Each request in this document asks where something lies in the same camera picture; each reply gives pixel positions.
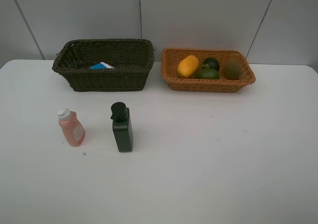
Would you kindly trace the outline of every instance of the white table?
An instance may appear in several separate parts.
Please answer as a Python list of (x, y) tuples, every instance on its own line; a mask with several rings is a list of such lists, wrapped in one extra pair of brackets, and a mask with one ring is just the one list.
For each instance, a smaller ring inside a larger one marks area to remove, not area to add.
[[(256, 83), (225, 94), (170, 90), (155, 63), (143, 91), (79, 93), (51, 65), (0, 70), (0, 223), (318, 223), (311, 68), (252, 65)], [(131, 110), (132, 153), (117, 150), (116, 101)], [(86, 130), (78, 148), (60, 108)]]

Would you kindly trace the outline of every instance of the bottle label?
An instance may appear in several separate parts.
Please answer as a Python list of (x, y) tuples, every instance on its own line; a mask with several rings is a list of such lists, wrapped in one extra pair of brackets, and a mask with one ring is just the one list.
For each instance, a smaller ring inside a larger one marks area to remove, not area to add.
[(80, 141), (82, 135), (83, 135), (83, 127), (81, 125), (76, 126), (76, 128), (73, 131), (75, 140), (78, 142)]

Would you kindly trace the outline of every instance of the orange wicker basket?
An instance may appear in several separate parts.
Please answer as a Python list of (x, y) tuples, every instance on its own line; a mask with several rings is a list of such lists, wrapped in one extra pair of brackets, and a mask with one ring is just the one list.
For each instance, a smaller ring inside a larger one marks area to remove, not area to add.
[[(206, 58), (216, 58), (220, 62), (220, 79), (179, 78), (177, 66), (188, 55), (195, 55), (200, 64)], [(223, 75), (223, 67), (230, 60), (238, 62), (241, 66), (242, 74), (239, 80), (227, 80)], [(165, 49), (162, 52), (161, 76), (171, 89), (178, 91), (237, 92), (255, 82), (255, 75), (245, 57), (235, 50)]]

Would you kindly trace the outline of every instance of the green fruit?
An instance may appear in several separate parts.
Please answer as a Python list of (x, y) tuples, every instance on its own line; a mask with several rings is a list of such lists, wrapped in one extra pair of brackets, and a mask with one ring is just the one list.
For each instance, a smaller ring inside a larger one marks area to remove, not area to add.
[(197, 79), (219, 79), (220, 75), (215, 69), (201, 69), (195, 75)]
[(220, 63), (217, 59), (215, 58), (207, 58), (203, 61), (203, 66), (208, 65), (209, 68), (215, 69), (216, 71), (220, 70)]
[(228, 80), (239, 80), (242, 69), (238, 62), (228, 61), (223, 67), (223, 74)]

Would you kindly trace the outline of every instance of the black pump bottle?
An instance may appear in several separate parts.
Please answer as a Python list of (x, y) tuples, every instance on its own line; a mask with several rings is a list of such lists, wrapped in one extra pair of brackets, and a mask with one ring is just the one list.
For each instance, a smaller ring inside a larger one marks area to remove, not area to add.
[(113, 120), (113, 132), (119, 152), (133, 150), (133, 130), (131, 127), (129, 108), (123, 102), (111, 106), (110, 117)]

